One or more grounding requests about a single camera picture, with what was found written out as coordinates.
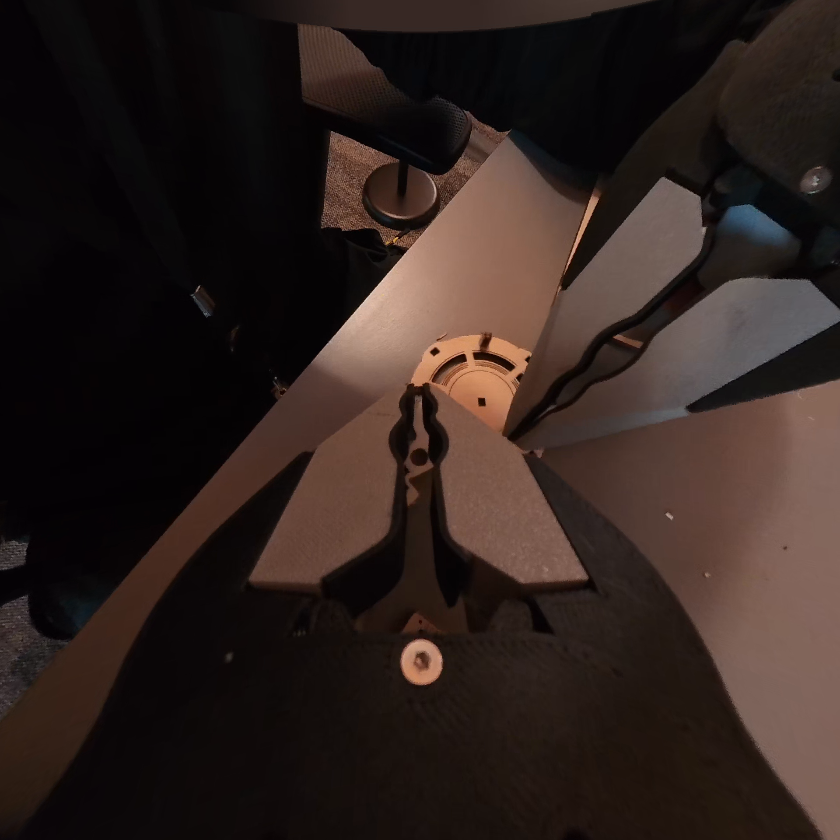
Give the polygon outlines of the round wooden disc part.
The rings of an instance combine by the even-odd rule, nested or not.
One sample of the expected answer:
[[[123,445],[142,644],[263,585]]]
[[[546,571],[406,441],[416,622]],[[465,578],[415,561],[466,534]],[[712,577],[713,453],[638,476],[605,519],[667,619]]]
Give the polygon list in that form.
[[[436,385],[485,425],[502,433],[531,351],[491,332],[446,335],[423,353],[413,385]]]

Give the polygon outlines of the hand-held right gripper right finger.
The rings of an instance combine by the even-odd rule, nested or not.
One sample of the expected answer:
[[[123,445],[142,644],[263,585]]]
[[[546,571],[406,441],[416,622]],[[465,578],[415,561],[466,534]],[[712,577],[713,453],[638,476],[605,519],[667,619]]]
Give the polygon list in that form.
[[[470,632],[507,602],[584,591],[588,575],[532,469],[537,459],[423,386],[437,584]]]

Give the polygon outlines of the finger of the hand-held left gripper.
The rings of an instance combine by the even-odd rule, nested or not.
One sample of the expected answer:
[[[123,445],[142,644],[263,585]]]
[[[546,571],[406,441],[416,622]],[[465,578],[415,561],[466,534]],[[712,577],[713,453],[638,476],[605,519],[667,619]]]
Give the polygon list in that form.
[[[809,280],[731,280],[662,328],[635,361],[589,384],[518,439],[558,448],[686,417],[688,406],[828,329]]]
[[[702,201],[661,177],[549,310],[507,415],[523,438],[564,407],[567,384],[615,334],[636,326],[708,251]]]

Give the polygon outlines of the plywood sheet with cut-outs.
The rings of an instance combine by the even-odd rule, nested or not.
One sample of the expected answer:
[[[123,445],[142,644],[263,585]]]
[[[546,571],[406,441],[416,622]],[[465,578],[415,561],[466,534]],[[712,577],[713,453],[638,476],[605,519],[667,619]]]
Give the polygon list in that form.
[[[581,219],[581,223],[577,229],[576,236],[574,238],[574,243],[572,245],[569,257],[566,261],[565,267],[563,268],[562,280],[565,279],[566,274],[568,273],[572,260],[575,256],[577,249],[580,246],[581,240],[585,233],[585,230],[590,223],[594,210],[599,203],[603,191],[608,183],[608,177],[606,175],[598,175],[595,183],[593,185],[591,195],[589,197],[588,203],[585,206],[585,210]],[[637,339],[633,339],[628,337],[625,334],[617,334],[608,340],[609,344],[614,347],[621,348],[627,351],[640,351],[643,348],[643,342]]]

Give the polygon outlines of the black bag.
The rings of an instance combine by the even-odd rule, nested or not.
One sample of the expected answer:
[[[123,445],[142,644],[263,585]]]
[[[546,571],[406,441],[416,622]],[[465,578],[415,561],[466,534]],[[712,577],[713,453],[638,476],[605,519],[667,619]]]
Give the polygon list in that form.
[[[344,230],[323,227],[321,241],[340,274],[352,280],[377,285],[407,252],[407,248],[386,243],[375,228]]]

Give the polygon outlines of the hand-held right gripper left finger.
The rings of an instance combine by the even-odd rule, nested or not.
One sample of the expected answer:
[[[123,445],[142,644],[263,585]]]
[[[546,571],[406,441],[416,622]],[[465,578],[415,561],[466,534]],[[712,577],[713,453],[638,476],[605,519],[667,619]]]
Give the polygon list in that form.
[[[396,587],[416,397],[414,385],[387,393],[317,447],[250,585],[340,602],[353,617]]]

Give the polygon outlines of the black office chair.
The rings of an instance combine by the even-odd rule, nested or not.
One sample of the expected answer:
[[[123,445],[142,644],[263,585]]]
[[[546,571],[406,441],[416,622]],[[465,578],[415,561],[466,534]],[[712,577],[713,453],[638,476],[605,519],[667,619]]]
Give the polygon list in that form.
[[[417,101],[387,79],[339,31],[300,24],[302,100],[329,131],[389,155],[363,185],[367,214],[400,232],[437,215],[434,175],[448,173],[464,153],[471,119],[442,98]]]

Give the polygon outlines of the person's dark ribbed clothing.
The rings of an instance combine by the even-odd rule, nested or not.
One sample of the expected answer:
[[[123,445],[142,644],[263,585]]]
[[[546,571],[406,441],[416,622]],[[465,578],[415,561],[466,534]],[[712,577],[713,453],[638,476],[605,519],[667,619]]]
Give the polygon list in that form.
[[[750,6],[651,2],[524,28],[342,33],[409,97],[448,100],[564,165],[607,173],[735,39]]]

